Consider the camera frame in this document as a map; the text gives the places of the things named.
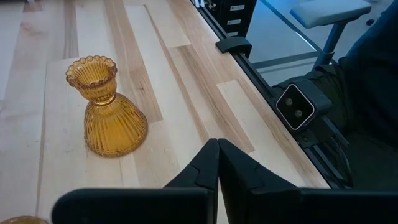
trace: chair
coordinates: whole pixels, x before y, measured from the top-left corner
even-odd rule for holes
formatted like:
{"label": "chair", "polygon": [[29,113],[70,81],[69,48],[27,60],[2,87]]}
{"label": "chair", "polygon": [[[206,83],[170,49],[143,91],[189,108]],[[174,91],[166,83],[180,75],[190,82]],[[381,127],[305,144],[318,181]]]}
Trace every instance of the chair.
{"label": "chair", "polygon": [[370,11],[371,5],[363,0],[315,0],[299,4],[290,13],[307,29],[333,24],[329,38],[314,64],[315,68],[330,63],[347,23]]}

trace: black cabinet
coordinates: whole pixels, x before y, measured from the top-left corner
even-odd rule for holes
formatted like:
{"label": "black cabinet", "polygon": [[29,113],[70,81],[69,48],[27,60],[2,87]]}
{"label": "black cabinet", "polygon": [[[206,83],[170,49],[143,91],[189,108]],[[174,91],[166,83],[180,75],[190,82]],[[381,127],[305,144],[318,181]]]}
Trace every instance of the black cabinet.
{"label": "black cabinet", "polygon": [[245,37],[256,0],[211,0],[206,7],[230,37]]}

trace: chair armrest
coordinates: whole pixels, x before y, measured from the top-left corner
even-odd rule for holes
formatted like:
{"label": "chair armrest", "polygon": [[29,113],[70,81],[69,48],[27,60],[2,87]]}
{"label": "chair armrest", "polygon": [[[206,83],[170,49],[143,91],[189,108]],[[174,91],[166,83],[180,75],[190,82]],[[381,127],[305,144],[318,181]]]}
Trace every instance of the chair armrest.
{"label": "chair armrest", "polygon": [[299,4],[290,13],[309,29],[340,21],[352,21],[370,11],[371,5],[363,0],[315,0]]}

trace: wooden table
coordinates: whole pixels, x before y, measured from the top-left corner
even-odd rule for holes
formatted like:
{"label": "wooden table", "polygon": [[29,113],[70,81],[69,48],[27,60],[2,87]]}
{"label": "wooden table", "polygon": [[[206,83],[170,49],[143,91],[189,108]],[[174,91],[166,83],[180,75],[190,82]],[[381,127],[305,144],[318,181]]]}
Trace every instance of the wooden table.
{"label": "wooden table", "polygon": [[[0,28],[0,220],[49,218],[77,188],[162,187],[208,138],[295,185],[328,187],[189,0],[6,1]],[[116,61],[118,91],[149,122],[144,144],[119,159],[85,148],[87,101],[65,81],[74,60],[96,54]]]}

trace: amber glass vase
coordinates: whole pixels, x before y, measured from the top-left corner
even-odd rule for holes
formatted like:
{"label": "amber glass vase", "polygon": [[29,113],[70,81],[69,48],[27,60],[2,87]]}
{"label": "amber glass vase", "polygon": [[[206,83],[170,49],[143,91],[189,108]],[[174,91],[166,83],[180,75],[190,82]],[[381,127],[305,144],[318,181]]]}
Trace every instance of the amber glass vase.
{"label": "amber glass vase", "polygon": [[84,129],[87,146],[105,157],[135,150],[147,134],[147,120],[125,96],[116,93],[116,64],[104,56],[88,56],[67,70],[67,82],[89,100]]}

